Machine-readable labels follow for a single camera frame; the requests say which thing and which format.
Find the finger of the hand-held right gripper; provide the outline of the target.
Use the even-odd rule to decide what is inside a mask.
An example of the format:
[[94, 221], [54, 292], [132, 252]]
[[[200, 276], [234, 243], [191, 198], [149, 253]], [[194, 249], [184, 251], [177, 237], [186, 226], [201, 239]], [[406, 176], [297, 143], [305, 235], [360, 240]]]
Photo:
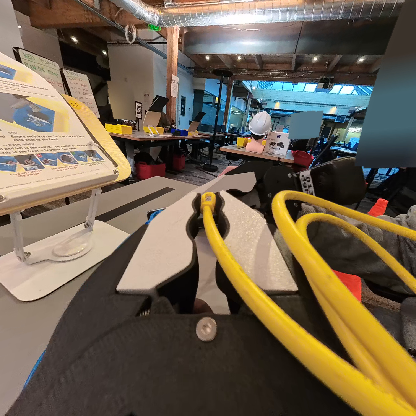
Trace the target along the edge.
[[237, 190], [241, 193], [248, 193], [252, 191], [257, 184], [260, 168], [261, 162], [245, 162], [196, 188], [195, 192], [200, 195], [206, 192], [217, 193], [222, 190]]

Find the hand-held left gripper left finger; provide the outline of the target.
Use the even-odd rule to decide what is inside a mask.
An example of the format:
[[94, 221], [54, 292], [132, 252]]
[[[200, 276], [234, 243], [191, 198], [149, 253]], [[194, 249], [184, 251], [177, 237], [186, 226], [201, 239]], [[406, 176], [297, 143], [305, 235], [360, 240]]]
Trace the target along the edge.
[[180, 313], [192, 313], [199, 282], [199, 215], [200, 195], [190, 192], [154, 218], [144, 228], [117, 292], [166, 297]]

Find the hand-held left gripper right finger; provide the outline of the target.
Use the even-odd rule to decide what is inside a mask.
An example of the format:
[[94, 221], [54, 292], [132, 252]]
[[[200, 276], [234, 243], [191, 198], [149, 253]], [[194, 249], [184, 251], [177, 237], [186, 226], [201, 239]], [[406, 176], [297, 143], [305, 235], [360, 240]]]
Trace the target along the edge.
[[260, 289], [278, 304], [299, 297], [299, 288], [275, 241], [276, 227], [226, 191], [216, 193], [218, 231], [232, 256]]

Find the person's left hand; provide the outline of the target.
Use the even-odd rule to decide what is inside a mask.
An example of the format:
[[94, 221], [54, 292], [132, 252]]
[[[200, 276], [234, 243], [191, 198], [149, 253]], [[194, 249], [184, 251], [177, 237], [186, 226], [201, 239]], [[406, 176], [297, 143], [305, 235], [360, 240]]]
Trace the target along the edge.
[[213, 314], [212, 308], [202, 299], [196, 298], [193, 305], [193, 314]]

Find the brown background work table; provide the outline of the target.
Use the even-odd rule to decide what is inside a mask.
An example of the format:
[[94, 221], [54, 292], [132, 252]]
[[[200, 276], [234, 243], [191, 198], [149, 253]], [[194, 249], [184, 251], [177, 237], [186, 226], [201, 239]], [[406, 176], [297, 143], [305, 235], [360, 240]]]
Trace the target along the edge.
[[121, 150], [122, 153], [126, 156], [129, 166], [132, 169], [132, 174], [136, 172], [134, 168], [134, 149], [135, 148], [145, 148], [149, 149], [151, 147], [168, 147], [167, 151], [167, 160], [166, 172], [170, 174], [177, 175], [179, 170], [173, 169], [173, 146], [175, 143], [179, 144], [181, 139], [190, 140], [192, 143], [200, 143], [202, 140], [208, 138], [206, 135], [199, 133], [193, 136], [179, 137], [174, 136], [171, 133], [156, 134], [152, 135], [144, 132], [133, 132], [132, 134], [119, 134], [119, 133], [109, 133], [110, 136], [117, 141], [122, 142]]
[[288, 150], [285, 156], [279, 156], [273, 153], [263, 152], [263, 153], [256, 153], [247, 151], [245, 147], [238, 148], [236, 144], [228, 145], [228, 146], [222, 146], [219, 148], [221, 152], [225, 153], [232, 153], [241, 156], [243, 159], [244, 157], [252, 157], [257, 159], [266, 159], [276, 162], [282, 162], [286, 164], [294, 164], [294, 157], [292, 155], [292, 151]]

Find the blue plastic bin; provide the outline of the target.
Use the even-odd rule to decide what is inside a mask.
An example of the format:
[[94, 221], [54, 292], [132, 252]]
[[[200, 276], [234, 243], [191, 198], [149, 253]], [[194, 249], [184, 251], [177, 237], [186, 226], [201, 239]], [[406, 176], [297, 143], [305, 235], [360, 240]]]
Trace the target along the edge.
[[[149, 218], [148, 218], [148, 220], [145, 222], [145, 225], [148, 226], [151, 223], [151, 221], [153, 221], [153, 219], [156, 218], [164, 210], [165, 209], [159, 209], [159, 210], [152, 211], [151, 214], [150, 214], [150, 216], [149, 216]], [[46, 350], [44, 350], [41, 353], [41, 355], [38, 357], [36, 363], [34, 364], [33, 368], [31, 369], [31, 371], [30, 371], [30, 373], [29, 373], [29, 375], [28, 375], [28, 377], [27, 377], [27, 379], [26, 379], [26, 381], [25, 381], [25, 383], [23, 385], [22, 390], [24, 390], [26, 388], [26, 386], [28, 385], [30, 379], [33, 377], [34, 373], [36, 372], [37, 368], [39, 367], [40, 362], [42, 361], [42, 359], [44, 357], [45, 352], [46, 352]]]

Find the pink mannequin head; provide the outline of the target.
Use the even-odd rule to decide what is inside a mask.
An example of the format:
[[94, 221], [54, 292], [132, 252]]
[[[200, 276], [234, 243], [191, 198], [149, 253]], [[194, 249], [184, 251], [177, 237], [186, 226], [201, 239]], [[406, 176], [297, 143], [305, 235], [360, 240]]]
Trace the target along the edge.
[[256, 135], [251, 133], [251, 137], [247, 141], [246, 151], [252, 153], [263, 153], [265, 147], [265, 139], [265, 135]]

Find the orange traffic cone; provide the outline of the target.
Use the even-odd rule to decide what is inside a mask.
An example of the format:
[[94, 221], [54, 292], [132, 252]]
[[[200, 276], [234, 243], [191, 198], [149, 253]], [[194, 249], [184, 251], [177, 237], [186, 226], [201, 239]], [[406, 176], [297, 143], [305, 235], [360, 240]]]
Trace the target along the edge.
[[369, 216], [378, 217], [383, 216], [388, 206], [388, 200], [379, 198], [367, 213]]

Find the white printed product box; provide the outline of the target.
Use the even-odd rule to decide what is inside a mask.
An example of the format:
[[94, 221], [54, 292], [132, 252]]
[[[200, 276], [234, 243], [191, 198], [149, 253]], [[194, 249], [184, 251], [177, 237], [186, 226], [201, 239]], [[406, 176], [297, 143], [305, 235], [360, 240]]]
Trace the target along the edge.
[[269, 132], [263, 153], [284, 157], [287, 154], [289, 143], [288, 132]]

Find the white hard hat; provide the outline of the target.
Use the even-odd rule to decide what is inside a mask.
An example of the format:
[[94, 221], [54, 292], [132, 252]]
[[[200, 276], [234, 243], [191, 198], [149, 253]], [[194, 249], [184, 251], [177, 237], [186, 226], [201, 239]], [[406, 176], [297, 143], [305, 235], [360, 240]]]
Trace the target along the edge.
[[268, 112], [256, 113], [249, 123], [249, 130], [254, 136], [265, 136], [272, 130], [272, 119]]

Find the white metal document stand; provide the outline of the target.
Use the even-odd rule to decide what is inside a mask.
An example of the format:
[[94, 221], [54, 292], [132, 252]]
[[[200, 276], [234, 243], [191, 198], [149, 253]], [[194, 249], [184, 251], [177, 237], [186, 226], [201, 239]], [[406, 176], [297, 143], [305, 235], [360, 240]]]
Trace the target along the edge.
[[[31, 187], [38, 179], [30, 179], [28, 185], [19, 187], [10, 196], [11, 186], [19, 179], [31, 178], [42, 170], [12, 173], [1, 171], [1, 215], [10, 216], [10, 224], [1, 226], [1, 286], [17, 300], [30, 302], [41, 299], [78, 277], [89, 268], [111, 255], [129, 236], [104, 221], [96, 220], [101, 189], [107, 184], [90, 186], [83, 190], [64, 190], [62, 179], [52, 195], [49, 185], [42, 185], [36, 193]], [[22, 211], [34, 205], [42, 205], [52, 199], [61, 199], [75, 192], [91, 190], [89, 203], [80, 213], [52, 210], [42, 219], [32, 216], [22, 219]]]

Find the whiteboard with red writing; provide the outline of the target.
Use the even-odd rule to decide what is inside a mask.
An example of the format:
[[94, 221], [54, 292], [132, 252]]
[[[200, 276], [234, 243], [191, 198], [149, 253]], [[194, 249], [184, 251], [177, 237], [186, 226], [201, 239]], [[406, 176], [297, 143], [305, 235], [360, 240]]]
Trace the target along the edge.
[[97, 118], [100, 118], [88, 76], [68, 69], [61, 69], [61, 73], [69, 95], [81, 101], [94, 113]]

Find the whiteboard with green writing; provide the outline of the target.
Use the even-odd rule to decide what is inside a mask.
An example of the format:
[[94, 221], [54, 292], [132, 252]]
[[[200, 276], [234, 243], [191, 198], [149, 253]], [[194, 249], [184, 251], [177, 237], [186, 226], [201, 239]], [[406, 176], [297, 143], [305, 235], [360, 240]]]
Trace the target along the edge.
[[18, 62], [43, 77], [60, 94], [66, 94], [58, 63], [20, 47], [13, 47], [13, 53]]

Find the wooden support post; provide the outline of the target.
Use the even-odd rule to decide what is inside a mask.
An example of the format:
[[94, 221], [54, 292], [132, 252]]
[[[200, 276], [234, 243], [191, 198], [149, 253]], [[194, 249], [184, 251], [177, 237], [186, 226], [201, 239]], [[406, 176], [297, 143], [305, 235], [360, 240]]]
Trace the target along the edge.
[[176, 99], [179, 91], [178, 71], [178, 45], [179, 27], [167, 28], [167, 75], [166, 97], [169, 99], [166, 105], [166, 114], [170, 121], [176, 121]]

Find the silver round ventilation duct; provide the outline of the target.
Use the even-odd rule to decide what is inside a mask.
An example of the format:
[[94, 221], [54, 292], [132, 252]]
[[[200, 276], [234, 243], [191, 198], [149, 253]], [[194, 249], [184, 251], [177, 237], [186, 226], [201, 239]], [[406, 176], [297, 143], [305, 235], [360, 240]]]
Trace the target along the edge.
[[267, 0], [169, 3], [157, 7], [139, 0], [114, 0], [117, 7], [159, 27], [211, 27], [239, 24], [327, 22], [396, 18], [402, 0]]

